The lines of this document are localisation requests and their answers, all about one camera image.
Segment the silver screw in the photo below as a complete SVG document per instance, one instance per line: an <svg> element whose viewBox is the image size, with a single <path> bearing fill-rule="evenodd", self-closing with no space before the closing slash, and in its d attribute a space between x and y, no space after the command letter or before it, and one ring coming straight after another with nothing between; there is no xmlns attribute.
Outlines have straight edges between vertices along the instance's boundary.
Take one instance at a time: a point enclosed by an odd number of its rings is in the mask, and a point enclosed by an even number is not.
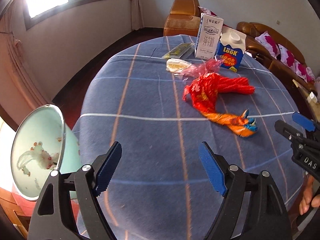
<svg viewBox="0 0 320 240"><path fill-rule="evenodd" d="M230 165L229 169L230 169L231 171L237 171L239 168L238 168L237 165Z"/></svg>
<svg viewBox="0 0 320 240"><path fill-rule="evenodd" d="M262 172L262 175L263 175L264 177L269 177L269 176L270 176L270 173L267 172L267 171L263 171L263 172Z"/></svg>
<svg viewBox="0 0 320 240"><path fill-rule="evenodd" d="M53 170L53 171L50 172L50 175L51 175L52 177L55 177L55 176L58 175L58 171L57 171L57 170Z"/></svg>
<svg viewBox="0 0 320 240"><path fill-rule="evenodd" d="M83 171L88 171L90 169L91 169L91 165L89 165L89 164L86 164L86 165L82 166L82 170Z"/></svg>

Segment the window sill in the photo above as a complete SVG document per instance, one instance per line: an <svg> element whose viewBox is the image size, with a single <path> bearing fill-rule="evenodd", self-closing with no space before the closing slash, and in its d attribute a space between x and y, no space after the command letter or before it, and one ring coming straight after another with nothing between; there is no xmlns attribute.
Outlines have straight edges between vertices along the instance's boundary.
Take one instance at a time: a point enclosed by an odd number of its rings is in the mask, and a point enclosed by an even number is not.
<svg viewBox="0 0 320 240"><path fill-rule="evenodd" d="M73 8L73 7L76 7L79 5L83 5L83 4L91 3L91 2L97 2L97 1L101 1L101 0L75 0L75 1L71 1L68 3L62 4L62 5L58 5L50 10L47 10L47 11L33 17L33 18L30 17L27 2L24 1L24 3L23 3L23 17L24 17L24 24L26 26L26 30L29 30L30 28L32 28L33 26L35 26L39 22L42 22L45 19L47 19L53 15L56 15L60 12L63 12L65 10L68 10L70 8Z"/></svg>

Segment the light green trash can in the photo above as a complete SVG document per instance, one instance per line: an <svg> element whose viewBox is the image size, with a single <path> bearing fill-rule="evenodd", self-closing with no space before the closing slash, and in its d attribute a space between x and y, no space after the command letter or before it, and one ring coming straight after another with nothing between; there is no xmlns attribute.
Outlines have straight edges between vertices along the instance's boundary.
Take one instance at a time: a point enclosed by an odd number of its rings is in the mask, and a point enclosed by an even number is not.
<svg viewBox="0 0 320 240"><path fill-rule="evenodd" d="M52 170L64 174L81 166L78 140L57 106L37 108L19 126L11 150L11 171L25 199L38 199ZM75 199L76 192L70 191L70 196Z"/></svg>

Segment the blue tablecloth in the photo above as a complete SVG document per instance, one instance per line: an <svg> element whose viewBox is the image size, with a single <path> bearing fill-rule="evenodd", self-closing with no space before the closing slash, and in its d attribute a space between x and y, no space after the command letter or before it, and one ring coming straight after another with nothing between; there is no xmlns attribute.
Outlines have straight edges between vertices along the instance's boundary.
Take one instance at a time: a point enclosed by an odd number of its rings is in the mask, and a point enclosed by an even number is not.
<svg viewBox="0 0 320 240"><path fill-rule="evenodd" d="M289 208L303 182L303 171L291 161L290 143L274 130L278 119L302 131L292 121L297 107L279 80L244 55L235 73L256 88L250 95L221 94L219 113L250 110L259 131L241 138L227 127L206 120L182 101L185 82L165 70L166 52L195 37L179 35L146 41L113 56L91 82L74 133L83 163L92 163L113 141L123 155L100 206L118 240L202 240L222 202L198 158L207 141L214 153L244 171L268 170ZM200 63L190 56L188 61ZM241 232L245 216L234 235ZM88 236L79 214L79 232Z"/></svg>

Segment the leather armchair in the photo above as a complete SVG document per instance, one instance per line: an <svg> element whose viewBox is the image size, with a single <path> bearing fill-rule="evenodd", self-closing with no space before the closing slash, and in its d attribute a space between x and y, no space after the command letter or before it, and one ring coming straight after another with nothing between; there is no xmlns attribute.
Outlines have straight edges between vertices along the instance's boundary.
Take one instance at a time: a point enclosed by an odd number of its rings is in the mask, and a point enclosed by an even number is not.
<svg viewBox="0 0 320 240"><path fill-rule="evenodd" d="M174 0L164 25L163 36L197 36L201 15L198 6L198 0Z"/></svg>
<svg viewBox="0 0 320 240"><path fill-rule="evenodd" d="M292 52L296 60L305 65L306 62L302 53L287 38L285 38L283 35L272 29L271 27L260 23L239 22L237 24L237 30L247 34L246 49L255 51L258 54L261 62L263 62L262 64L281 81L281 83L286 87L287 90L291 89L293 85L292 80L296 80L309 92L314 92L317 95L316 88L312 83L306 83L302 78L300 78L290 68L284 65L280 60L273 58L267 51L267 49L265 49L254 39L255 37L260 36L265 31L268 31L269 35L275 40L277 44L281 44L282 46L287 48Z"/></svg>

